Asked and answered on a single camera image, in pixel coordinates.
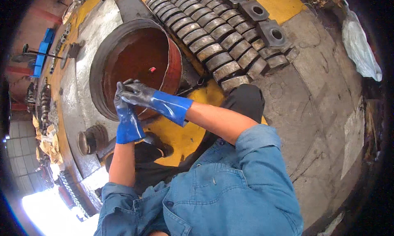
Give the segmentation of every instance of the metal block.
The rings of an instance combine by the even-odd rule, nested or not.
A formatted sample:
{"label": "metal block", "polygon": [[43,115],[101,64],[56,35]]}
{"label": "metal block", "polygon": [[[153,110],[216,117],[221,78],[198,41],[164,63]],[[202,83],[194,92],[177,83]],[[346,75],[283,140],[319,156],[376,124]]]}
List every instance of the metal block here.
{"label": "metal block", "polygon": [[234,48],[229,51],[229,54],[234,60],[237,60],[245,51],[247,51],[252,45],[246,40],[239,42]]}
{"label": "metal block", "polygon": [[179,21],[180,19],[186,18],[187,16],[184,13],[178,13],[172,16],[165,22],[165,25],[171,27],[175,22]]}
{"label": "metal block", "polygon": [[230,6],[228,6],[227,4],[221,4],[221,5],[218,5],[218,6],[214,7],[213,11],[215,13],[217,13],[218,15],[221,15],[221,14],[223,14],[225,11],[227,11],[229,9],[230,9]]}
{"label": "metal block", "polygon": [[227,64],[224,64],[220,68],[216,69],[212,75],[215,79],[215,81],[218,83],[221,79],[223,79],[226,76],[229,76],[230,74],[236,73],[241,70],[241,67],[236,61],[231,61]]}
{"label": "metal block", "polygon": [[265,71],[269,70],[269,66],[267,66],[267,62],[264,61],[261,57],[257,59],[257,61],[249,68],[246,73],[253,80],[257,79],[257,77]]}
{"label": "metal block", "polygon": [[197,59],[199,61],[204,61],[204,60],[208,59],[209,57],[213,56],[214,54],[217,54],[222,51],[223,51],[223,48],[220,46],[220,44],[215,43],[215,44],[212,44],[212,45],[204,48],[202,51],[197,53]]}
{"label": "metal block", "polygon": [[225,52],[212,57],[211,59],[209,59],[209,61],[205,63],[205,65],[210,72],[213,72],[218,69],[219,66],[222,66],[223,64],[228,63],[231,60],[232,58],[229,53]]}
{"label": "metal block", "polygon": [[238,9],[253,23],[265,21],[269,17],[268,11],[257,0],[243,1]]}
{"label": "metal block", "polygon": [[201,17],[197,23],[201,26],[204,27],[205,25],[207,25],[210,21],[219,18],[219,15],[215,14],[214,12],[210,12],[206,15],[204,15],[203,17]]}
{"label": "metal block", "polygon": [[237,16],[232,17],[227,22],[230,24],[230,26],[235,27],[243,22],[246,22],[246,19],[242,15],[237,15]]}
{"label": "metal block", "polygon": [[185,27],[182,27],[177,33],[176,35],[180,38],[183,39],[186,35],[188,35],[190,32],[201,28],[199,24],[197,23],[191,23]]}
{"label": "metal block", "polygon": [[193,54],[199,52],[202,48],[207,45],[213,44],[215,40],[211,36],[204,36],[199,38],[198,40],[194,41],[190,46],[189,49]]}
{"label": "metal block", "polygon": [[259,56],[257,51],[251,48],[237,62],[242,69],[246,69],[257,56]]}
{"label": "metal block", "polygon": [[173,26],[171,27],[171,29],[172,29],[174,32],[177,32],[177,31],[179,31],[182,27],[184,27],[184,26],[186,26],[187,24],[192,23],[192,22],[194,22],[194,21],[193,21],[190,17],[183,18],[183,19],[180,19],[179,21],[175,22],[175,23],[173,24]]}
{"label": "metal block", "polygon": [[284,55],[274,56],[267,60],[267,63],[271,69],[281,68],[289,64],[288,60]]}
{"label": "metal block", "polygon": [[187,9],[185,9],[185,11],[183,11],[185,13],[185,15],[191,16],[192,14],[194,14],[194,12],[196,12],[199,9],[204,8],[205,6],[202,5],[201,3],[196,3],[193,4],[192,6],[188,7]]}
{"label": "metal block", "polygon": [[224,91],[231,91],[242,84],[249,84],[251,79],[248,75],[242,75],[223,81],[220,86]]}
{"label": "metal block", "polygon": [[286,44],[283,30],[275,20],[268,19],[267,21],[259,22],[256,30],[267,46],[279,47]]}
{"label": "metal block", "polygon": [[237,30],[237,32],[239,32],[240,34],[244,34],[245,32],[253,28],[254,26],[252,24],[250,24],[249,22],[244,22],[236,26],[235,30]]}
{"label": "metal block", "polygon": [[226,23],[226,24],[216,28],[215,30],[213,30],[210,33],[210,35],[214,38],[214,40],[220,42],[221,39],[224,38],[226,34],[228,34],[229,32],[234,32],[234,31],[235,31],[234,28]]}
{"label": "metal block", "polygon": [[220,17],[222,19],[224,19],[225,21],[228,21],[229,19],[231,19],[234,16],[240,15],[241,13],[236,10],[236,9],[230,9],[227,10],[226,12],[224,12],[223,14],[220,15]]}
{"label": "metal block", "polygon": [[244,37],[237,33],[234,32],[227,36],[221,43],[220,45],[225,49],[225,50],[230,50],[237,42],[240,40],[244,39]]}
{"label": "metal block", "polygon": [[256,32],[255,29],[251,29],[251,30],[245,32],[242,36],[248,42],[253,42],[254,40],[257,40],[259,38],[259,34]]}
{"label": "metal block", "polygon": [[182,41],[185,45],[189,45],[192,42],[194,42],[195,40],[199,39],[200,37],[206,36],[206,35],[208,35],[208,33],[204,29],[200,28],[200,29],[194,30],[191,33],[189,33],[188,35],[186,35],[186,37],[184,37],[182,39]]}
{"label": "metal block", "polygon": [[209,12],[212,12],[212,10],[210,8],[204,7],[194,12],[194,14],[191,15],[191,18],[197,21],[198,19],[200,19],[200,17],[202,17],[203,15]]}
{"label": "metal block", "polygon": [[225,24],[226,22],[222,18],[214,19],[213,21],[208,22],[208,24],[204,27],[204,30],[208,33],[211,33],[218,26]]}

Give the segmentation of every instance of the metal plate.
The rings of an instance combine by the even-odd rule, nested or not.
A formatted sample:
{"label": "metal plate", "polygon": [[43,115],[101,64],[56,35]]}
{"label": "metal plate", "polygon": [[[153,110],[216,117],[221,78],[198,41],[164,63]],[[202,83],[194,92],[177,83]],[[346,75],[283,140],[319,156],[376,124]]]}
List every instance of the metal plate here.
{"label": "metal plate", "polygon": [[242,15],[237,15],[232,17],[230,20],[227,21],[230,26],[238,26],[239,24],[246,22],[246,19]]}
{"label": "metal plate", "polygon": [[211,36],[204,36],[199,38],[198,40],[194,41],[190,46],[189,49],[193,54],[199,52],[205,46],[214,43],[215,40]]}
{"label": "metal plate", "polygon": [[224,24],[218,28],[216,28],[215,30],[213,30],[210,35],[214,38],[214,40],[219,41],[225,37],[226,34],[228,34],[229,32],[234,32],[234,28],[232,26],[230,26],[229,24]]}
{"label": "metal plate", "polygon": [[215,43],[213,45],[210,45],[210,46],[204,48],[202,51],[200,51],[197,54],[197,59],[199,61],[204,61],[207,58],[213,56],[214,54],[217,54],[222,51],[223,51],[223,48],[220,46],[220,44]]}
{"label": "metal plate", "polygon": [[221,53],[219,55],[212,57],[211,59],[209,59],[209,61],[207,61],[205,63],[205,65],[210,72],[213,72],[217,68],[219,68],[219,66],[222,66],[223,64],[225,64],[231,60],[232,60],[232,58],[229,55],[229,53],[225,52],[225,53]]}
{"label": "metal plate", "polygon": [[204,27],[204,30],[208,33],[211,33],[218,26],[225,24],[226,22],[222,18],[214,19],[213,21],[208,22],[208,24]]}
{"label": "metal plate", "polygon": [[249,22],[244,22],[236,26],[235,30],[237,30],[237,32],[239,32],[240,34],[244,34],[245,32],[253,28],[254,26],[252,24],[250,24]]}
{"label": "metal plate", "polygon": [[199,24],[197,23],[191,23],[185,27],[182,27],[177,33],[176,35],[180,38],[183,39],[186,35],[188,35],[190,32],[201,28]]}
{"label": "metal plate", "polygon": [[205,25],[207,25],[210,21],[219,18],[219,15],[215,14],[214,12],[210,12],[206,15],[204,15],[203,17],[201,17],[197,23],[201,26],[204,27]]}
{"label": "metal plate", "polygon": [[229,54],[234,60],[237,60],[245,51],[247,51],[252,45],[246,40],[242,40],[233,49],[229,51]]}
{"label": "metal plate", "polygon": [[267,62],[264,61],[261,57],[257,59],[257,61],[250,67],[248,72],[246,73],[249,75],[253,80],[257,79],[257,77],[263,73],[263,71],[268,71],[269,66],[267,66]]}
{"label": "metal plate", "polygon": [[240,40],[244,39],[244,37],[237,33],[234,32],[227,36],[221,43],[220,45],[225,49],[225,50],[230,50],[237,42]]}
{"label": "metal plate", "polygon": [[197,10],[194,14],[192,14],[191,18],[197,21],[198,19],[200,19],[200,17],[202,17],[203,15],[209,12],[212,12],[212,10],[210,8],[204,7],[202,9]]}
{"label": "metal plate", "polygon": [[224,19],[225,21],[228,21],[230,18],[240,15],[240,14],[241,13],[238,10],[230,9],[230,10],[227,10],[226,12],[224,12],[223,14],[221,14],[220,17],[222,19]]}
{"label": "metal plate", "polygon": [[242,84],[249,84],[250,78],[247,75],[242,75],[238,77],[234,77],[228,80],[223,81],[220,86],[224,91],[231,91],[232,89],[237,88]]}
{"label": "metal plate", "polygon": [[239,66],[239,64],[236,61],[231,61],[227,64],[224,64],[220,68],[216,69],[212,73],[212,75],[213,75],[215,81],[218,83],[224,77],[226,77],[232,73],[235,73],[239,70],[241,70],[241,67]]}
{"label": "metal plate", "polygon": [[185,45],[189,45],[195,40],[197,40],[198,38],[206,35],[208,35],[208,33],[204,29],[200,28],[186,35],[186,37],[184,37],[182,41]]}
{"label": "metal plate", "polygon": [[237,62],[242,69],[246,69],[258,55],[257,51],[251,48]]}

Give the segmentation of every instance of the metal part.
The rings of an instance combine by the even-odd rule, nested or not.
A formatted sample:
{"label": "metal part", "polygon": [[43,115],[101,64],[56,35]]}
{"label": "metal part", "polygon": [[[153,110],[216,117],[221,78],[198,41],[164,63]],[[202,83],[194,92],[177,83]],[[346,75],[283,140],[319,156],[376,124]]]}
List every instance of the metal part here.
{"label": "metal part", "polygon": [[191,52],[193,52],[193,54],[195,54],[196,52],[199,52],[205,46],[207,46],[209,44],[212,44],[214,42],[215,42],[215,40],[211,36],[209,36],[209,35],[208,36],[204,36],[202,38],[199,38],[195,42],[193,42],[189,46],[189,49],[191,50]]}
{"label": "metal part", "polygon": [[241,70],[241,67],[239,66],[239,64],[236,61],[231,61],[227,64],[224,64],[220,68],[216,69],[212,73],[212,75],[213,75],[215,81],[218,83],[224,77],[226,77],[232,73],[236,73],[240,70]]}
{"label": "metal part", "polygon": [[268,11],[257,0],[243,1],[238,9],[253,23],[265,21],[269,17]]}
{"label": "metal part", "polygon": [[249,68],[248,72],[246,73],[249,75],[253,80],[257,79],[260,74],[269,70],[269,66],[267,66],[267,62],[262,59],[261,57],[257,59],[257,61]]}
{"label": "metal part", "polygon": [[248,75],[243,75],[243,76],[238,76],[234,77],[228,80],[223,81],[220,86],[224,91],[231,91],[232,89],[237,88],[238,86],[242,84],[249,84],[250,83],[250,78]]}
{"label": "metal part", "polygon": [[259,22],[256,30],[267,46],[279,47],[286,44],[286,37],[283,34],[282,28],[275,20],[268,19]]}
{"label": "metal part", "polygon": [[217,68],[219,68],[219,66],[222,66],[223,64],[225,64],[231,60],[232,60],[232,57],[229,55],[229,53],[225,52],[225,53],[221,53],[219,55],[212,57],[211,59],[209,59],[209,61],[207,61],[205,63],[205,65],[210,72],[213,72]]}
{"label": "metal part", "polygon": [[215,30],[218,26],[223,25],[226,23],[222,18],[217,18],[214,19],[213,21],[210,21],[205,27],[204,30],[207,31],[208,33],[211,33],[213,30]]}
{"label": "metal part", "polygon": [[225,49],[225,50],[230,50],[237,42],[240,40],[244,39],[244,37],[237,33],[234,32],[227,36],[221,43],[220,45]]}
{"label": "metal part", "polygon": [[259,56],[257,51],[251,48],[237,62],[242,69],[246,69],[257,56]]}
{"label": "metal part", "polygon": [[247,51],[251,47],[246,40],[242,40],[233,49],[229,51],[229,54],[234,60],[237,60],[245,51]]}
{"label": "metal part", "polygon": [[197,54],[197,58],[200,61],[204,61],[207,58],[213,56],[214,54],[217,54],[217,53],[222,52],[222,51],[223,51],[223,48],[220,46],[220,44],[215,43],[213,45],[210,45],[210,46],[204,48],[202,51],[200,51]]}

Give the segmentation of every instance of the metal plate with hole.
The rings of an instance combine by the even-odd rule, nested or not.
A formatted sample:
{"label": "metal plate with hole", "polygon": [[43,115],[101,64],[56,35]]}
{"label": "metal plate with hole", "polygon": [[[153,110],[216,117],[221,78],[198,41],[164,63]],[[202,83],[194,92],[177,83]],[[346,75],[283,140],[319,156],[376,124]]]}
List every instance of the metal plate with hole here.
{"label": "metal plate with hole", "polygon": [[216,82],[219,82],[224,77],[241,70],[241,67],[236,61],[231,61],[216,69],[212,75]]}
{"label": "metal plate with hole", "polygon": [[194,14],[191,15],[191,18],[197,21],[198,19],[200,19],[200,17],[202,17],[203,15],[209,12],[212,12],[212,10],[210,8],[205,7],[194,12]]}
{"label": "metal plate with hole", "polygon": [[251,48],[237,62],[242,69],[246,69],[258,55],[257,51]]}
{"label": "metal plate with hole", "polygon": [[199,29],[201,28],[199,24],[197,23],[191,23],[185,27],[182,27],[177,33],[176,35],[180,38],[183,39],[186,35],[188,35],[190,32],[192,32],[193,30]]}
{"label": "metal plate with hole", "polygon": [[245,32],[242,36],[246,39],[246,41],[253,42],[254,40],[257,40],[259,34],[256,32],[255,29],[251,29]]}
{"label": "metal plate with hole", "polygon": [[267,60],[267,63],[271,69],[281,68],[282,66],[288,65],[288,61],[284,55],[271,57]]}
{"label": "metal plate with hole", "polygon": [[229,54],[234,60],[237,60],[245,51],[247,51],[252,45],[246,40],[239,42],[234,48],[229,51]]}
{"label": "metal plate with hole", "polygon": [[230,26],[238,26],[239,24],[246,22],[246,19],[242,15],[237,15],[232,17],[227,22],[230,24]]}
{"label": "metal plate with hole", "polygon": [[208,24],[204,27],[204,30],[208,33],[211,33],[218,26],[223,25],[224,23],[226,22],[222,18],[214,19],[213,21],[208,22]]}
{"label": "metal plate with hole", "polygon": [[259,51],[265,47],[264,41],[262,39],[258,39],[252,43],[253,49]]}
{"label": "metal plate with hole", "polygon": [[198,38],[200,38],[202,36],[206,36],[207,34],[208,33],[204,29],[200,28],[200,29],[194,30],[191,33],[189,33],[188,35],[186,35],[186,37],[184,37],[182,39],[182,41],[185,45],[189,45],[193,41],[197,40]]}
{"label": "metal plate with hole", "polygon": [[224,91],[231,91],[242,84],[249,84],[250,78],[248,75],[242,75],[223,81],[220,86]]}
{"label": "metal plate with hole", "polygon": [[222,66],[223,64],[225,64],[231,60],[232,60],[232,58],[229,55],[229,53],[225,52],[225,53],[221,53],[219,55],[212,57],[211,59],[209,59],[209,61],[207,61],[205,63],[205,65],[210,72],[213,72],[217,68],[219,68],[219,66]]}
{"label": "metal plate with hole", "polygon": [[211,36],[204,36],[202,38],[199,38],[198,40],[194,41],[190,46],[189,49],[193,54],[196,52],[199,52],[203,47],[214,43],[215,40]]}
{"label": "metal plate with hole", "polygon": [[182,3],[179,6],[179,9],[182,11],[185,11],[185,9],[187,9],[188,7],[192,6],[193,4],[197,4],[197,3],[199,3],[197,0],[189,0],[189,1]]}
{"label": "metal plate with hole", "polygon": [[171,27],[172,24],[174,24],[175,22],[179,21],[180,19],[186,18],[187,16],[184,13],[178,13],[174,16],[172,16],[170,19],[168,19],[165,22],[165,25],[168,27]]}
{"label": "metal plate with hole", "polygon": [[227,10],[226,12],[224,12],[223,14],[220,15],[220,17],[222,19],[224,19],[225,21],[228,21],[229,19],[231,19],[234,16],[240,15],[241,13],[236,10],[236,9],[230,9]]}
{"label": "metal plate with hole", "polygon": [[218,18],[219,15],[215,14],[214,12],[210,12],[206,15],[204,15],[203,17],[201,17],[200,19],[198,19],[197,23],[201,26],[204,27],[205,25],[207,25],[210,21]]}
{"label": "metal plate with hole", "polygon": [[217,13],[218,15],[221,15],[229,9],[230,9],[230,7],[227,4],[221,4],[219,6],[214,7],[213,11],[215,13]]}
{"label": "metal plate with hole", "polygon": [[268,11],[257,0],[247,0],[239,4],[239,11],[250,21],[256,23],[269,17]]}
{"label": "metal plate with hole", "polygon": [[180,19],[179,21],[175,22],[171,29],[174,32],[179,31],[182,27],[186,26],[189,23],[194,22],[190,17]]}
{"label": "metal plate with hole", "polygon": [[269,67],[267,66],[267,62],[264,61],[261,57],[257,59],[257,61],[249,68],[248,72],[246,73],[249,75],[253,80],[257,79],[257,77],[263,73],[263,71],[268,71]]}
{"label": "metal plate with hole", "polygon": [[215,30],[213,30],[210,33],[210,35],[214,38],[214,40],[219,41],[226,34],[228,34],[229,32],[233,32],[233,31],[235,31],[234,28],[226,23],[226,24],[216,28]]}
{"label": "metal plate with hole", "polygon": [[201,3],[196,3],[193,4],[192,6],[188,7],[187,9],[185,9],[185,11],[183,11],[185,13],[185,15],[191,16],[192,14],[194,14],[194,12],[196,12],[199,9],[204,8],[205,6],[202,5]]}
{"label": "metal plate with hole", "polygon": [[234,32],[227,36],[221,43],[220,45],[225,49],[225,50],[230,50],[237,42],[240,40],[244,39],[244,37],[237,33]]}
{"label": "metal plate with hole", "polygon": [[202,5],[207,5],[208,3],[210,3],[210,2],[212,2],[213,0],[201,0],[200,1],[200,3],[202,4]]}
{"label": "metal plate with hole", "polygon": [[244,22],[236,26],[235,30],[237,30],[237,32],[239,32],[240,34],[244,34],[245,32],[253,28],[254,26],[252,24],[250,24],[249,22]]}
{"label": "metal plate with hole", "polygon": [[212,45],[204,48],[202,51],[197,53],[197,59],[199,61],[204,61],[207,58],[213,56],[214,54],[217,54],[222,51],[223,51],[223,48],[220,46],[220,44],[215,43],[215,44],[212,44]]}

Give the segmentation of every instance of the person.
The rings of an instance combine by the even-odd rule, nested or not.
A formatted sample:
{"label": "person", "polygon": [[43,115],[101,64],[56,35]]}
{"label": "person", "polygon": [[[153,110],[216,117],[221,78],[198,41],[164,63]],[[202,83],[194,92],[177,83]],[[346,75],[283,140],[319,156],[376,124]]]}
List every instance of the person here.
{"label": "person", "polygon": [[[117,83],[114,104],[120,123],[95,235],[302,234],[281,141],[274,128],[261,124],[263,96],[256,86],[239,86],[215,107],[130,79]],[[192,163],[188,171],[147,187],[141,196],[134,190],[134,142],[144,132],[134,105],[180,126],[190,121],[206,129],[200,150],[214,141],[186,159]]]}

